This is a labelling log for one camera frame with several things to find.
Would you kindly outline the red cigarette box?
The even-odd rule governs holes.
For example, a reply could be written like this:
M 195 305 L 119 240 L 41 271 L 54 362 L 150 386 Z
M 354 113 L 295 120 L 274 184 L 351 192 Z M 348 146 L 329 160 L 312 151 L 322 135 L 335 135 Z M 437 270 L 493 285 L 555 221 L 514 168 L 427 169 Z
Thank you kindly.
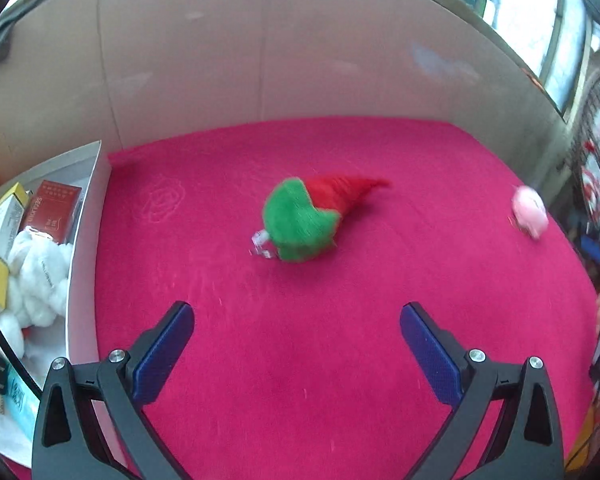
M 65 244 L 81 192 L 78 186 L 43 180 L 30 200 L 21 229 L 30 228 L 48 235 L 57 244 Z

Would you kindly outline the teal small box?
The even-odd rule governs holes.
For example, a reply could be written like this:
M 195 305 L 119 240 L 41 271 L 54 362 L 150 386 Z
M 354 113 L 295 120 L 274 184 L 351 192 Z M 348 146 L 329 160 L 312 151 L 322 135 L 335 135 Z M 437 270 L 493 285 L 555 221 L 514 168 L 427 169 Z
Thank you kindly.
M 8 369 L 6 410 L 26 438 L 32 442 L 40 401 L 11 366 Z

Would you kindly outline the white cardboard tray box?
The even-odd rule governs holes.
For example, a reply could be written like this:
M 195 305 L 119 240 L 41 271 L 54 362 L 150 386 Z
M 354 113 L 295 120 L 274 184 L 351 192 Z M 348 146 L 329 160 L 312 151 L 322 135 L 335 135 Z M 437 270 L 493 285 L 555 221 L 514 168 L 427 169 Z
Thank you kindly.
M 110 165 L 102 142 L 96 141 L 53 157 L 0 186 L 0 197 L 19 182 L 34 191 L 44 180 L 78 186 L 81 189 L 70 231 L 73 244 L 69 269 L 68 306 L 65 318 L 47 328 L 34 328 L 26 338 L 33 356 L 23 359 L 32 377 L 42 384 L 50 363 L 64 356 L 73 364 L 98 362 L 95 316 L 95 266 L 102 206 L 104 206 Z

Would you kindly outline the white plush bear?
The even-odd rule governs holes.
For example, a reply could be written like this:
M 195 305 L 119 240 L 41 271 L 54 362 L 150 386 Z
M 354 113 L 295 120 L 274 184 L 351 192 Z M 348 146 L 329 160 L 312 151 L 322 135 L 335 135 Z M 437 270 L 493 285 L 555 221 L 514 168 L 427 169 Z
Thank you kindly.
M 26 354 L 25 330 L 66 316 L 72 256 L 73 244 L 58 244 L 48 234 L 25 228 L 16 235 L 0 330 L 17 358 Z

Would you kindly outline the pink plush pig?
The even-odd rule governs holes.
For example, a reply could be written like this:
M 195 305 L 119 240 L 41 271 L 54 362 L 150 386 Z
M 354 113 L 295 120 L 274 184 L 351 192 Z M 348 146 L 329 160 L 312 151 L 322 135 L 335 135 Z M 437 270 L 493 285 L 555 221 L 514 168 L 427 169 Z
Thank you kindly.
M 548 215 L 542 198 L 534 188 L 521 185 L 512 198 L 514 220 L 519 229 L 538 240 L 548 228 Z

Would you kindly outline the pink red bed sheet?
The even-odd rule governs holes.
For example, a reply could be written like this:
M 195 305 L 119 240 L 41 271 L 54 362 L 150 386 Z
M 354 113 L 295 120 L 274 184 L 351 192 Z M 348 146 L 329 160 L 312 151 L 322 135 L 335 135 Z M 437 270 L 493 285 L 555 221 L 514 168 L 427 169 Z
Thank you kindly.
M 596 295 L 556 224 L 512 219 L 518 178 L 447 124 L 322 118 L 192 133 L 113 154 L 95 280 L 101 352 L 175 301 L 194 336 L 147 415 L 196 479 L 400 479 L 448 414 L 399 328 L 417 301 L 492 359 L 541 358 L 562 440 L 592 396 Z M 300 263 L 250 252 L 288 177 L 385 178 Z

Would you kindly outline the red white cushion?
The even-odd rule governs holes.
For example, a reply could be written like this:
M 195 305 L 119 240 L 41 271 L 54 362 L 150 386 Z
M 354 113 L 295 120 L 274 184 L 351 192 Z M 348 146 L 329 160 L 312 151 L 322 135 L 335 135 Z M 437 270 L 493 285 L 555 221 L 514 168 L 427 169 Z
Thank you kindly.
M 583 144 L 585 160 L 581 166 L 581 188 L 585 208 L 594 223 L 600 224 L 600 165 L 591 140 Z

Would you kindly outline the wicker hanging chair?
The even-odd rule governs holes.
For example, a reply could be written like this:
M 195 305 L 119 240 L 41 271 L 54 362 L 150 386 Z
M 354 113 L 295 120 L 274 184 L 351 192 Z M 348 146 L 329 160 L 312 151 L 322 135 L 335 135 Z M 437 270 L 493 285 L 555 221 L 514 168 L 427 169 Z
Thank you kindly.
M 594 223 L 588 215 L 581 188 L 581 166 L 585 160 L 583 144 L 587 140 L 594 143 L 595 156 L 600 165 L 600 76 L 586 94 L 570 155 L 573 201 L 576 208 L 570 219 L 570 228 L 573 229 L 574 242 L 580 254 L 600 264 L 600 224 Z

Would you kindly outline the green red plush elf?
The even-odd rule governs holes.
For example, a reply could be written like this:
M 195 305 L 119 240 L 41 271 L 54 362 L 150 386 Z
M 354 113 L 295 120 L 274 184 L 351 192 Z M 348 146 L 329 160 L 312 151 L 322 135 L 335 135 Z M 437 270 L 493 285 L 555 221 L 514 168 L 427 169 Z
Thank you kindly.
M 268 194 L 262 229 L 251 237 L 253 255 L 305 262 L 335 246 L 344 218 L 380 188 L 386 179 L 361 176 L 287 178 Z

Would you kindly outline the grey cloth on ledge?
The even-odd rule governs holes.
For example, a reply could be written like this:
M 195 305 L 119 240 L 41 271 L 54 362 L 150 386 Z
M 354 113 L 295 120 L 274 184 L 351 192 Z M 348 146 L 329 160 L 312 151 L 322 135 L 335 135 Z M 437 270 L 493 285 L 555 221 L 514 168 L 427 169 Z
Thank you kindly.
M 9 55 L 12 29 L 35 5 L 36 0 L 20 0 L 0 15 L 0 64 Z

